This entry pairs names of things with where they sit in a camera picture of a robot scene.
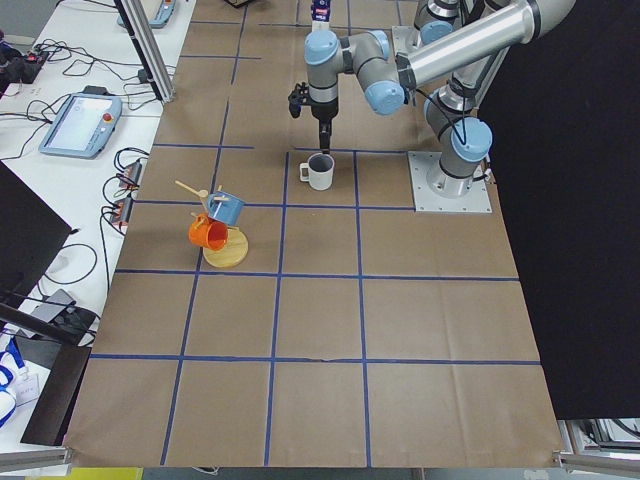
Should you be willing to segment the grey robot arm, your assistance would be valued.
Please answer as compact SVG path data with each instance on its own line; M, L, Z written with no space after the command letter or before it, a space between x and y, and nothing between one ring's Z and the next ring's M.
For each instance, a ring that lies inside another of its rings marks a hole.
M475 182L493 134L472 116L508 49L528 44L559 25L571 1L421 1L410 32L393 46L382 30L340 37L314 22L306 36L305 82L289 96L292 117L308 106L319 122L319 148L330 151L332 121L339 112L339 77L356 77L378 115L392 115L422 86L447 75L446 84L426 96L424 116L443 146L427 176L441 197L459 198Z

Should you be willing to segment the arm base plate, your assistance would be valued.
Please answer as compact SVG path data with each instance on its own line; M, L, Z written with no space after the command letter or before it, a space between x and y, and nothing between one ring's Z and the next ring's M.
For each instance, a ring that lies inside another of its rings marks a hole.
M396 54L409 54L423 46L421 31L414 26L393 26L391 33Z

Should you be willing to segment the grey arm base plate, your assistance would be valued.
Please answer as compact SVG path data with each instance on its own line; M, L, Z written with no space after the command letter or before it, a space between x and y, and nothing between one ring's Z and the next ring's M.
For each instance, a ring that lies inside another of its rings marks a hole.
M441 169L440 157L440 152L407 153L415 211L490 214L492 206L482 168L477 166L467 179L456 179Z

